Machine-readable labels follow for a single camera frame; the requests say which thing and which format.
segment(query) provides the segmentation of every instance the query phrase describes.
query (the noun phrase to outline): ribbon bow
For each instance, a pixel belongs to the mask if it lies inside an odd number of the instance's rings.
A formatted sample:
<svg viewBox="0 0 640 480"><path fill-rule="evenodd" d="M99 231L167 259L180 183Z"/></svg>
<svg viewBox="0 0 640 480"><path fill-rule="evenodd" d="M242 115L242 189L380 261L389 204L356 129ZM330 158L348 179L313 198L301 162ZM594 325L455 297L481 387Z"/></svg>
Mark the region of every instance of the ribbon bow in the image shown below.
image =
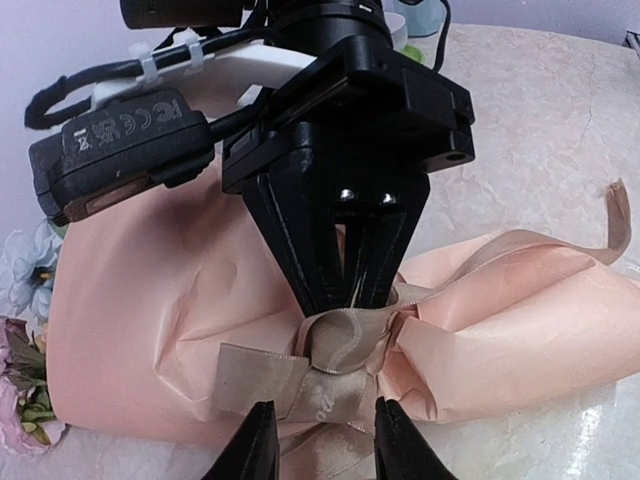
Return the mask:
<svg viewBox="0 0 640 480"><path fill-rule="evenodd" d="M427 294L398 285L385 308L310 317L300 327L293 356L222 344L214 407L246 415L256 402L273 400L279 421L311 424L283 456L281 478L334 478L373 453L376 376L394 322Z"/></svg>

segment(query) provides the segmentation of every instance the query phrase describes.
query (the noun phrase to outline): plastic clip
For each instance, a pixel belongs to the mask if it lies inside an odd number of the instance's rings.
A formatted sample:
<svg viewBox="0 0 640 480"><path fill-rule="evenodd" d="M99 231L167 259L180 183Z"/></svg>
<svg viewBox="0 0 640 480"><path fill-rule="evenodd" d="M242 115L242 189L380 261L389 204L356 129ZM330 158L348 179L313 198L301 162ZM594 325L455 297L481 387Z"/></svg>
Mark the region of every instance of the plastic clip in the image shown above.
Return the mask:
<svg viewBox="0 0 640 480"><path fill-rule="evenodd" d="M200 37L196 32L193 30L178 32L173 36L173 42L174 46L184 44L189 48L191 66L185 70L185 75L193 75L194 73L200 73L204 70L204 50L200 43Z"/></svg>
<svg viewBox="0 0 640 480"><path fill-rule="evenodd" d="M153 50L146 43L136 43L129 47L129 53L132 57L140 60L142 65L142 76L146 86L155 86L162 83L158 66L153 59Z"/></svg>

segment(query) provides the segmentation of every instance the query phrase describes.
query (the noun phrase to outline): white marble surface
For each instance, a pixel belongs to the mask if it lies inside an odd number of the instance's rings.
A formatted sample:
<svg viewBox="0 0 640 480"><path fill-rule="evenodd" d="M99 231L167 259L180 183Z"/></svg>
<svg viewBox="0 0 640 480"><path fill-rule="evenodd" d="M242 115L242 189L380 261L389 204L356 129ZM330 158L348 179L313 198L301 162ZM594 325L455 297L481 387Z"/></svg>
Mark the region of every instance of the white marble surface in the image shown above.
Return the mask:
<svg viewBox="0 0 640 480"><path fill-rule="evenodd" d="M430 50L434 39L421 42ZM640 62L633 51L455 26L443 73L473 94L477 160L433 176L410 253L515 226L601 245L602 193L618 178L640 212ZM640 238L617 268L640 276ZM424 433L461 480L635 480L639 405L634 377L525 412L429 425ZM74 429L42 458L0 452L0 478L198 480L213 458L197 447ZM344 478L371 477L368 464Z"/></svg>

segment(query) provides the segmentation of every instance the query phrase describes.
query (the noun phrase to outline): blue flower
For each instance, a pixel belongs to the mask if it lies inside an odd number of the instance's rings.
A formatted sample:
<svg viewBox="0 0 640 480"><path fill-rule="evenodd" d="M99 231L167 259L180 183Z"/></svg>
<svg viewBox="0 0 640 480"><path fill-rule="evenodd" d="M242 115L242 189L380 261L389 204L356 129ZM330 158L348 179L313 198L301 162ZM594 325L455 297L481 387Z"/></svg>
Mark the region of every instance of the blue flower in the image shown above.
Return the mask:
<svg viewBox="0 0 640 480"><path fill-rule="evenodd" d="M0 301L20 315L27 308L38 320L49 318L53 276L62 240L48 222L42 222L32 236L12 232L0 258Z"/></svg>

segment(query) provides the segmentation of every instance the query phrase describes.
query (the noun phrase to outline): green leaf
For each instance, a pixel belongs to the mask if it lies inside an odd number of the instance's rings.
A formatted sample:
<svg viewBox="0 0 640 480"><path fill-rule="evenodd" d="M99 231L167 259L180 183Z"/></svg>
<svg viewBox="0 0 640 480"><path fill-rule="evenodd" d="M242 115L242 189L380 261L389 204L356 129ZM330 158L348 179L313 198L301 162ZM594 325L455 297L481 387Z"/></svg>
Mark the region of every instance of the green leaf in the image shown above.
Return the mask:
<svg viewBox="0 0 640 480"><path fill-rule="evenodd" d="M37 348L29 346L27 342L12 332L7 332L7 340L11 348L11 358L14 365L25 365L44 371L45 357Z"/></svg>
<svg viewBox="0 0 640 480"><path fill-rule="evenodd" d="M31 398L35 403L42 405L47 410L51 410L51 399L49 398L49 391L45 385L36 388Z"/></svg>
<svg viewBox="0 0 640 480"><path fill-rule="evenodd" d="M31 408L26 409L24 412L22 412L22 415L20 416L20 419L23 422L30 422L30 423L41 423L43 421L47 421L47 420L53 420L56 418L55 413L53 413L52 411L36 411L33 410Z"/></svg>
<svg viewBox="0 0 640 480"><path fill-rule="evenodd" d="M39 384L47 383L47 371L44 367L32 367L28 365L18 365L18 372L23 377L27 377L32 379L34 382L39 382Z"/></svg>
<svg viewBox="0 0 640 480"><path fill-rule="evenodd" d="M36 429L33 432L31 432L31 435L35 437L35 439L38 440L38 442L40 442L42 445L46 447L51 445L51 440L49 439L49 437L47 436L47 434L45 433L42 427L37 426Z"/></svg>
<svg viewBox="0 0 640 480"><path fill-rule="evenodd" d="M22 422L22 429L27 433L33 433L38 429L38 426L32 422Z"/></svg>
<svg viewBox="0 0 640 480"><path fill-rule="evenodd" d="M18 318L7 318L5 323L5 331L11 332L23 339L25 342L29 342L29 335L27 334L27 322Z"/></svg>
<svg viewBox="0 0 640 480"><path fill-rule="evenodd" d="M20 392L24 392L29 390L30 388L35 387L33 384L33 380L28 377L23 377L22 375L8 374L7 378L15 385L15 387Z"/></svg>
<svg viewBox="0 0 640 480"><path fill-rule="evenodd" d="M38 412L38 413L42 413L42 412L46 412L47 411L47 409L43 405L40 405L39 403L31 403L31 404L29 404L27 409L28 410L32 410L33 412Z"/></svg>
<svg viewBox="0 0 640 480"><path fill-rule="evenodd" d="M24 373L12 369L9 372L6 373L7 378L11 381L11 383L13 383L15 385L15 387L18 389L18 391L20 392L25 392L27 390L30 390L34 387L46 387L47 386L47 382L44 380L40 380L38 378L32 378L29 375L25 375Z"/></svg>
<svg viewBox="0 0 640 480"><path fill-rule="evenodd" d="M67 230L69 226L65 225L64 227L58 227L53 222L49 222L49 225L51 225L51 228L53 229L53 231L56 232L56 235L58 235L60 238L64 240L64 237L67 234Z"/></svg>
<svg viewBox="0 0 640 480"><path fill-rule="evenodd" d="M24 412L25 401L23 398L18 399L18 404L16 405L16 410L18 411L18 416L22 418L22 412Z"/></svg>

